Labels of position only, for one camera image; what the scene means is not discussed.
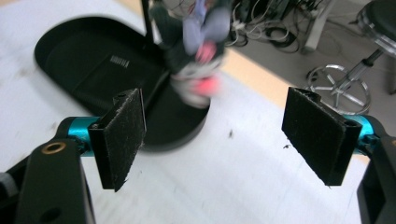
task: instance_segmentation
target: black foam pad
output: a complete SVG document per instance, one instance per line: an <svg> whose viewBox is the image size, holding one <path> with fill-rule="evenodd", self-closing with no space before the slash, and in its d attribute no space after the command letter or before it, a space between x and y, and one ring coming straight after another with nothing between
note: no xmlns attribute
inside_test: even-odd
<svg viewBox="0 0 396 224"><path fill-rule="evenodd" d="M312 91L289 88L282 131L326 186L340 186L361 125L345 119Z"/></svg>
<svg viewBox="0 0 396 224"><path fill-rule="evenodd" d="M90 125L89 134L104 189L119 190L146 133L141 91L115 97L115 106Z"/></svg>

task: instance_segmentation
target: black oval base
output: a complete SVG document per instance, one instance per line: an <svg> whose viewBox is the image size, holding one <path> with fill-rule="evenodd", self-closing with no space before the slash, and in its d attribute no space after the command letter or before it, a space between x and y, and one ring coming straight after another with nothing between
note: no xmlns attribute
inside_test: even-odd
<svg viewBox="0 0 396 224"><path fill-rule="evenodd" d="M35 46L40 68L95 116L113 106L119 92L141 88L146 151L189 142L208 111L181 102L169 84L163 53L132 28L109 18L79 18L55 26Z"/></svg>

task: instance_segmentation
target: pink toy part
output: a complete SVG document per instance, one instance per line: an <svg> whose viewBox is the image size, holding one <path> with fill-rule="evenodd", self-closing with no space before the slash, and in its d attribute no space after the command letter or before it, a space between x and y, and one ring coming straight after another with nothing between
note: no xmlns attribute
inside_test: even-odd
<svg viewBox="0 0 396 224"><path fill-rule="evenodd" d="M217 77L206 77L197 80L193 92L199 95L211 96L219 90L219 79Z"/></svg>
<svg viewBox="0 0 396 224"><path fill-rule="evenodd" d="M198 48L195 55L195 60L199 63L209 63L216 53L216 45L212 41L206 41L204 44Z"/></svg>

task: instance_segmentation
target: stuffed toy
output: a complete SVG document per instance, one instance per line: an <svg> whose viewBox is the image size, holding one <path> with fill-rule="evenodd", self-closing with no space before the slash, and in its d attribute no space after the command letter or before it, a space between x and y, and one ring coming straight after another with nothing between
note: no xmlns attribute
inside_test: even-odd
<svg viewBox="0 0 396 224"><path fill-rule="evenodd" d="M171 85L187 105L208 107L219 88L217 71L230 31L231 4L231 0L214 0L208 7L206 0L196 0L182 20L172 17L161 1L149 10L162 39Z"/></svg>

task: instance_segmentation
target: white table surface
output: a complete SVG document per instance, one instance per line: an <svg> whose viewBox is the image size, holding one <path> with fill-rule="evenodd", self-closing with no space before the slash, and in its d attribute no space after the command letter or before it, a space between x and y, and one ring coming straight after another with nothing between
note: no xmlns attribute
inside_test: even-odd
<svg viewBox="0 0 396 224"><path fill-rule="evenodd" d="M64 118L89 116L38 68L34 48L56 24L90 15L143 30L141 18L111 0L0 7L0 171L50 140ZM353 158L342 187L324 186L284 148L283 108L225 73L221 83L196 138L167 153L139 152L119 192L101 189L94 158L82 159L97 223L359 223L366 164Z"/></svg>

